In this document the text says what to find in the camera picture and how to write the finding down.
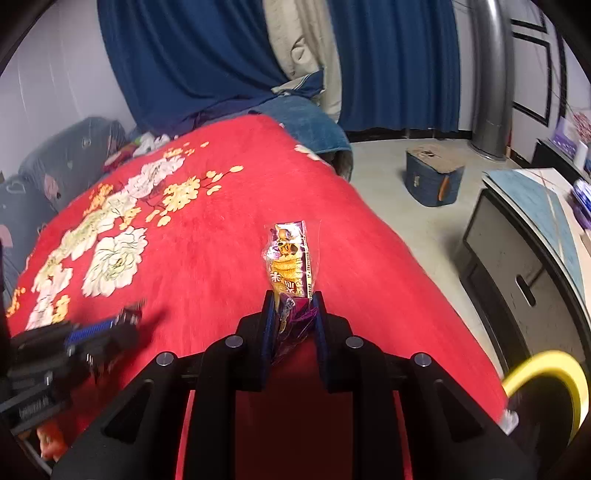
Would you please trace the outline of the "left hand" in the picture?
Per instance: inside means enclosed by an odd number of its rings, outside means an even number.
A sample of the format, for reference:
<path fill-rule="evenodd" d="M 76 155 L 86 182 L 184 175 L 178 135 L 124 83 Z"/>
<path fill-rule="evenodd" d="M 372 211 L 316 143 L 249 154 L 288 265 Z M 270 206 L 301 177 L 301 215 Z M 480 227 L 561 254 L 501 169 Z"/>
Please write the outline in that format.
<path fill-rule="evenodd" d="M 51 419 L 36 429 L 43 460 L 59 461 L 67 452 L 68 445 L 56 420 Z"/>

